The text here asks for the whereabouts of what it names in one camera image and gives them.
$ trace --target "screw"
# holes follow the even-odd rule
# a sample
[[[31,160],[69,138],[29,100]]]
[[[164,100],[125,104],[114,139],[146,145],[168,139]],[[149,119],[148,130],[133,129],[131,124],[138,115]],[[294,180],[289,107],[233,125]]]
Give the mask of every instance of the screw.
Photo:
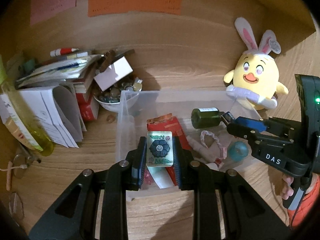
[[[191,162],[190,162],[190,165],[191,165],[192,167],[199,167],[199,166],[200,166],[200,162],[198,162],[198,161],[191,161]]]
[[[238,174],[238,172],[236,172],[235,170],[228,170],[228,174],[232,177],[236,176]]]
[[[85,177],[88,177],[92,174],[92,170],[90,169],[86,169],[84,171],[82,171],[82,174],[85,176]]]
[[[127,160],[123,160],[123,161],[120,161],[120,162],[119,162],[119,165],[120,165],[121,167],[126,167],[126,166],[129,165],[129,162],[128,162]]]

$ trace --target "green glass bottle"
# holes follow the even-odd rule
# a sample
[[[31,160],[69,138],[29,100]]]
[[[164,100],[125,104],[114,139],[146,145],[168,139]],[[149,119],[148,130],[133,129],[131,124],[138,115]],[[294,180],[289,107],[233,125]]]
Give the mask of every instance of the green glass bottle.
[[[220,112],[217,108],[195,108],[191,113],[192,126],[196,129],[218,126],[221,122]]]
[[[36,123],[34,115],[20,93],[15,89],[5,72],[0,55],[0,94],[10,114],[5,123],[12,135],[31,150],[38,151],[42,156],[50,155],[54,150],[52,141],[42,127]]]

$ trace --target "bottle cap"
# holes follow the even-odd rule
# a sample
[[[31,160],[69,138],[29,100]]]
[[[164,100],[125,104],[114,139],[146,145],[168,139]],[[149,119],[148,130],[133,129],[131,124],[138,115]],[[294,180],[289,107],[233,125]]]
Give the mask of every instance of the bottle cap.
[[[7,79],[7,73],[5,72],[2,57],[0,55],[0,84],[2,84]]]
[[[127,91],[134,91],[134,89],[133,89],[133,86],[125,86],[124,87],[124,90],[127,90]]]

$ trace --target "human hand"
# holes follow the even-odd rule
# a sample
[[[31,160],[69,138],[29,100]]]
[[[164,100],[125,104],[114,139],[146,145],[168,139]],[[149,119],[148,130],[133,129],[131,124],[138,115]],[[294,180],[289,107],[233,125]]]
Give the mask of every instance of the human hand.
[[[312,173],[311,185],[307,189],[306,194],[310,193],[313,190],[317,182],[317,179],[318,179],[318,175],[315,173]],[[293,195],[293,189],[290,187],[292,182],[293,182],[293,177],[286,174],[282,175],[282,190],[281,190],[280,196],[285,200],[287,200],[289,197]]]

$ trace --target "small pink object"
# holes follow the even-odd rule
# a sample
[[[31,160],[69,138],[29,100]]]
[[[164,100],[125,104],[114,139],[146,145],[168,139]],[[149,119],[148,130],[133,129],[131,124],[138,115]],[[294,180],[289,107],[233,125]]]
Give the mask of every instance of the small pink object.
[[[62,49],[56,49],[50,52],[50,56],[51,57],[55,57],[55,56],[61,56],[61,55],[66,55],[66,54],[70,54],[72,52],[75,52],[79,49],[73,49],[73,48],[62,48]]]
[[[148,171],[148,169],[146,168],[146,170],[144,171],[144,179],[143,182],[151,185],[152,183],[154,183],[155,181],[153,180],[153,177],[151,176],[150,172]]]

